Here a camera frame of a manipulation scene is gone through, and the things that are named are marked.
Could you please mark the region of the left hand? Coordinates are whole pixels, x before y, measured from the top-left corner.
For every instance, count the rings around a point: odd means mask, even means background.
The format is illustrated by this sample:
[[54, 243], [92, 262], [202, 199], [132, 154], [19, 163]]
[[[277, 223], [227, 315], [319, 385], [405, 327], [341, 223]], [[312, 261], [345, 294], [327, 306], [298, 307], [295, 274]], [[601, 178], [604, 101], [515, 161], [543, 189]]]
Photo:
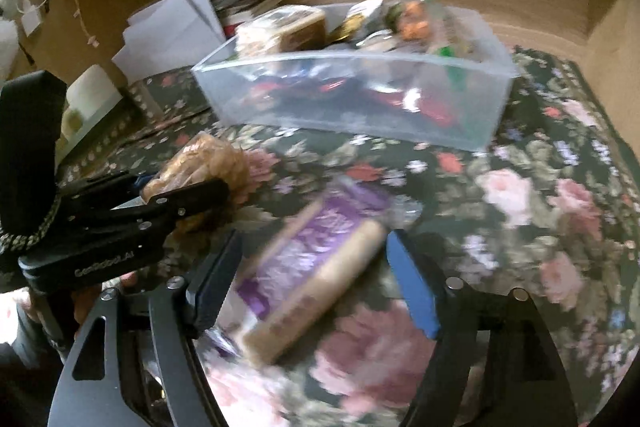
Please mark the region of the left hand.
[[[109, 280], [106, 283], [91, 286], [83, 289], [82, 291], [75, 291], [72, 294], [72, 300], [74, 303], [74, 321], [78, 325], [81, 325], [86, 321], [89, 312], [93, 308], [96, 299], [99, 298], [103, 289], [107, 287], [132, 287], [137, 284], [137, 281], [138, 273], [129, 272], [121, 277], [116, 277], [114, 280]], [[32, 321], [38, 324], [43, 323], [44, 313], [38, 305], [37, 298], [32, 291], [20, 291], [16, 298], [16, 303]]]

